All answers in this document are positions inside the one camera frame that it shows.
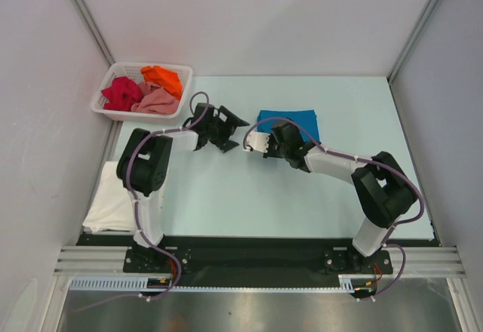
reflective metal surface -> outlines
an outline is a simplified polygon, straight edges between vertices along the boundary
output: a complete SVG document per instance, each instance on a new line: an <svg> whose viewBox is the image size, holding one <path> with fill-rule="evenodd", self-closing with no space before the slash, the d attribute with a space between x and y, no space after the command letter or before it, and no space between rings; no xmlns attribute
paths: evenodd
<svg viewBox="0 0 483 332"><path fill-rule="evenodd" d="M170 293L72 309L112 293L71 291L58 332L461 331L445 279L405 279L375 303L348 294Z"/></svg>

laundry basket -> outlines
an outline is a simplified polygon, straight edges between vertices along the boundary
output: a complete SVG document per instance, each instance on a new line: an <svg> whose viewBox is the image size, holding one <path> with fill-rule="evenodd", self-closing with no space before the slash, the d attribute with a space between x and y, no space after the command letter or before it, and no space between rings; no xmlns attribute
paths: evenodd
<svg viewBox="0 0 483 332"><path fill-rule="evenodd" d="M122 112L104 109L104 104L107 102L102 94L102 90L112 85L112 80L117 77L126 76L136 83L144 81L141 69L144 66L160 66L161 68L172 70L178 73L181 84L183 85L183 96L181 96L180 105L175 113L172 115L156 115L152 113L138 113L138 112ZM160 125L172 125L179 121L179 115L184 104L189 100L189 86L191 85L193 71L188 66L175 66L172 64L159 63L129 63L117 62L111 65L107 74L104 76L97 92L92 98L91 109L97 113L103 113L115 121L138 121L156 123Z"/></svg>

wall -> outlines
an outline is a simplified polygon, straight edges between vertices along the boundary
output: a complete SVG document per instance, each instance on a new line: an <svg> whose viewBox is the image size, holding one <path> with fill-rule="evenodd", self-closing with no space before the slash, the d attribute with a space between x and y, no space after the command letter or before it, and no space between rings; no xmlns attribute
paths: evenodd
<svg viewBox="0 0 483 332"><path fill-rule="evenodd" d="M0 325L37 278L32 328L100 161L109 122L88 103L106 65L70 0L1 0L0 19Z"/></svg>
<svg viewBox="0 0 483 332"><path fill-rule="evenodd" d="M117 60L197 75L388 75L427 0L86 0Z"/></svg>
<svg viewBox="0 0 483 332"><path fill-rule="evenodd" d="M394 84L436 226L483 306L483 0L442 0Z"/></svg>

blue cloth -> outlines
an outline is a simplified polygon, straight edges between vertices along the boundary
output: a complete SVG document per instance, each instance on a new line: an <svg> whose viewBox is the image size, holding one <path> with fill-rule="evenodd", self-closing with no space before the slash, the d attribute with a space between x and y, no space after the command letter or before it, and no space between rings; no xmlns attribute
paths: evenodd
<svg viewBox="0 0 483 332"><path fill-rule="evenodd" d="M317 127L317 116L315 115L314 110L311 111L260 111L258 115L258 121L261 121L265 118L270 117L282 117L282 118L289 118L298 125L302 126L309 132L310 136L314 137L316 141L320 142L320 136L318 135L318 127ZM259 124L257 127L258 132L264 132L266 134L272 133L272 125L277 121L268 121L263 124ZM304 141L308 141L309 138L303 133L300 132Z"/></svg>

white cloth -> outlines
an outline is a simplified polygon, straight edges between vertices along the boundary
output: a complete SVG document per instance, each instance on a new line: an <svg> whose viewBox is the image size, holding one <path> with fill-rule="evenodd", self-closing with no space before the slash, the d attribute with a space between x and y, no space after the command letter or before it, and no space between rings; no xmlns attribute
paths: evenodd
<svg viewBox="0 0 483 332"><path fill-rule="evenodd" d="M129 191L115 175L117 161L104 164L91 209L82 225L92 232L103 230L133 232L136 229Z"/></svg>

